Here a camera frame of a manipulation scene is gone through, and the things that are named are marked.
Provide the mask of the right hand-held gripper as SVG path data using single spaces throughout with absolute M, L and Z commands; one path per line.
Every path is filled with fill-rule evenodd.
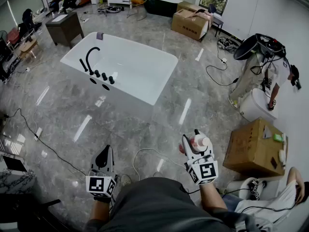
M 213 146 L 208 136 L 195 129 L 194 150 L 199 153 L 197 155 L 193 153 L 190 140 L 185 134 L 182 136 L 182 145 L 188 158 L 184 164 L 186 171 L 196 185 L 208 184 L 218 178 L 218 162 L 214 160 Z

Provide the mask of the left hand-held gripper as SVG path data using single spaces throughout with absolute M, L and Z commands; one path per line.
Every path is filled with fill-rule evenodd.
M 116 186 L 113 166 L 113 149 L 106 145 L 91 159 L 91 170 L 85 177 L 86 191 L 95 197 L 111 198 Z

